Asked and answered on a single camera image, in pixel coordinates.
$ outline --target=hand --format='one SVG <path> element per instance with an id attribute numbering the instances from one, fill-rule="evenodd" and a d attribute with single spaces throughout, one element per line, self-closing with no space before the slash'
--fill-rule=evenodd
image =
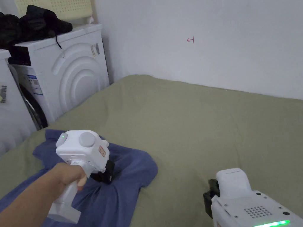
<path id="1" fill-rule="evenodd" d="M 62 194 L 66 186 L 78 181 L 78 191 L 83 189 L 87 176 L 81 166 L 71 166 L 65 163 L 58 163 L 47 174 L 58 181 L 59 195 Z"/>

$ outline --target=washing machine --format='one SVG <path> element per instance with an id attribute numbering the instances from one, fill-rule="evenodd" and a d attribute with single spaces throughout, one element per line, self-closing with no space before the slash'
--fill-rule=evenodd
<path id="1" fill-rule="evenodd" d="M 7 64 L 8 50 L 0 50 L 0 155 L 24 141 L 36 126 Z"/>
<path id="2" fill-rule="evenodd" d="M 100 24 L 82 25 L 59 35 L 59 45 L 49 38 L 10 49 L 9 63 L 49 124 L 109 86 L 101 29 Z"/>

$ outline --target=green led light strip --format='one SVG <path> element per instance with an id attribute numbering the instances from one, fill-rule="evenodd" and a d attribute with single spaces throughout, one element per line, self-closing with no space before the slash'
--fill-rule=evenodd
<path id="1" fill-rule="evenodd" d="M 272 222 L 264 225 L 256 225 L 254 227 L 272 227 L 272 226 L 281 226 L 290 223 L 290 220 L 279 221 L 279 222 Z"/>

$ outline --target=round knob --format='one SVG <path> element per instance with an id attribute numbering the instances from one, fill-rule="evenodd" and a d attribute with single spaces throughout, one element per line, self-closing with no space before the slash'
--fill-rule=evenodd
<path id="1" fill-rule="evenodd" d="M 79 143 L 83 147 L 92 147 L 95 144 L 96 138 L 90 132 L 82 133 L 79 136 Z"/>

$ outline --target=mattress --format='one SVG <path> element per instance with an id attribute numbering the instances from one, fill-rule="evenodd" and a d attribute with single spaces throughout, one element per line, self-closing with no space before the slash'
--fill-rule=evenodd
<path id="1" fill-rule="evenodd" d="M 51 129 L 87 129 L 148 152 L 158 175 L 141 189 L 132 227 L 212 226 L 203 193 L 222 169 L 303 216 L 303 101 L 127 76 L 67 112 Z M 44 130 L 0 158 L 0 197 L 42 168 Z"/>

